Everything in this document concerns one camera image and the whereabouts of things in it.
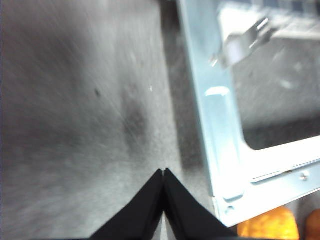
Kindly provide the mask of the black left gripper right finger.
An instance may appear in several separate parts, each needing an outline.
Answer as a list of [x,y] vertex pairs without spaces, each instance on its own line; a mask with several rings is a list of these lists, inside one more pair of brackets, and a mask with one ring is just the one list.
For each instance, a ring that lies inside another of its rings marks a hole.
[[167,168],[163,210],[177,240],[236,240],[238,235],[203,207]]

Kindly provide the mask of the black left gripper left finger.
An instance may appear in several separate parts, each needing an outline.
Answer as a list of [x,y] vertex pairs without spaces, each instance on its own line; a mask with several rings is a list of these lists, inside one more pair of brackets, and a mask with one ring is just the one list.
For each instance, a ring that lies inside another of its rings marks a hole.
[[163,213],[163,171],[158,169],[133,199],[91,240],[151,240]]

